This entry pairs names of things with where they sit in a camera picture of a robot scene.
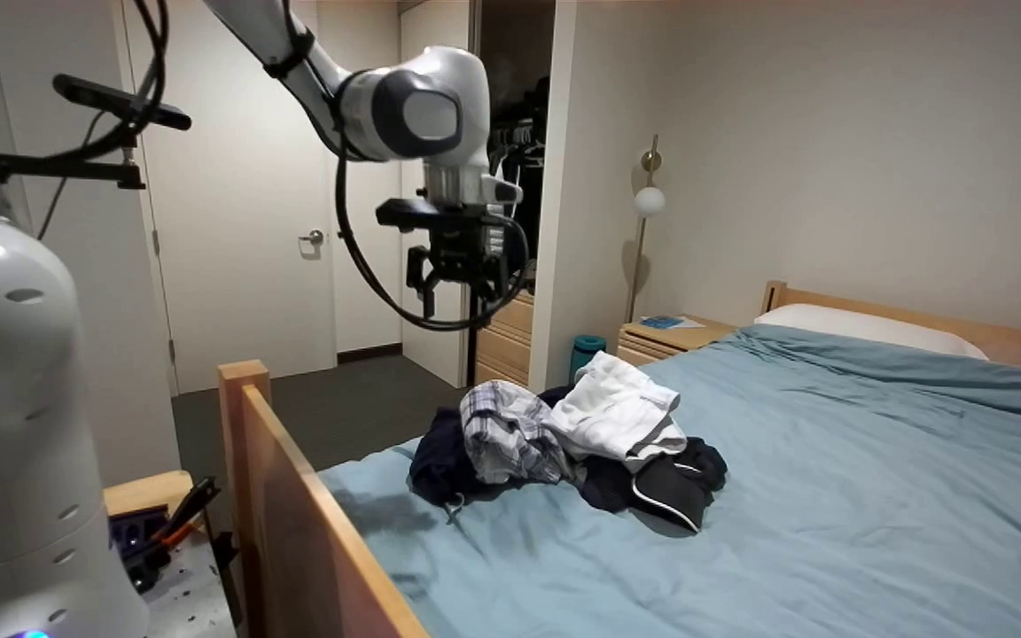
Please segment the clothes pile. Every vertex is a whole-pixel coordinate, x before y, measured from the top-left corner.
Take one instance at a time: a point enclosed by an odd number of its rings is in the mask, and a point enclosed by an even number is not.
[[[477,384],[458,410],[435,410],[409,483],[440,506],[512,483],[574,483],[600,511],[637,506],[699,532],[728,463],[705,441],[683,437],[676,402],[605,351],[574,388]]]

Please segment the wooden footboard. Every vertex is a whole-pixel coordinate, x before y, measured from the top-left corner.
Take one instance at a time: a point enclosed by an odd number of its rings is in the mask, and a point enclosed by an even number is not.
[[[269,371],[260,361],[219,366],[219,420],[242,551],[244,636],[424,636],[269,409]]]

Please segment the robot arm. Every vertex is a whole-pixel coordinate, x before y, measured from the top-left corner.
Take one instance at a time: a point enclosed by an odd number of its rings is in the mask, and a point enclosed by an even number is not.
[[[522,232],[499,208],[512,206],[522,188],[489,176],[489,85],[477,57],[430,46],[396,69],[342,71],[275,0],[205,3],[301,103],[314,136],[339,161],[339,175],[342,161],[424,163],[420,200],[390,200],[375,208],[381,228],[430,232],[430,247],[409,257],[409,288],[420,294],[424,313],[396,310],[351,242],[351,257],[375,294],[403,319],[432,330],[468,327],[430,323],[440,280],[470,284],[486,314],[512,298],[522,275],[511,275],[505,234],[522,242]],[[338,202],[338,221],[342,224],[339,238],[351,238],[342,202]]]

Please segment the door handle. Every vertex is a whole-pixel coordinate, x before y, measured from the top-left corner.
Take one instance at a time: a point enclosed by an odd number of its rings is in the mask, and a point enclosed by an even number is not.
[[[322,234],[322,232],[307,232],[307,234],[297,238],[301,259],[318,259],[318,257],[322,257],[322,246],[326,246],[326,234]]]

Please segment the wooden headboard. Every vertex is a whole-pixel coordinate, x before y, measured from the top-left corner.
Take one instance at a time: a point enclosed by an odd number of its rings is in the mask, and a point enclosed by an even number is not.
[[[924,314],[924,313],[910,313],[910,310],[833,298],[833,294],[796,291],[796,288],[774,280],[774,284],[767,284],[763,310],[778,310],[778,305],[827,305],[827,310],[846,310],[846,313],[885,314],[885,319],[899,319],[899,323],[945,330],[945,333],[970,340],[993,361],[1021,370],[1021,330],[1010,330],[1010,327],[965,323],[965,319]]]

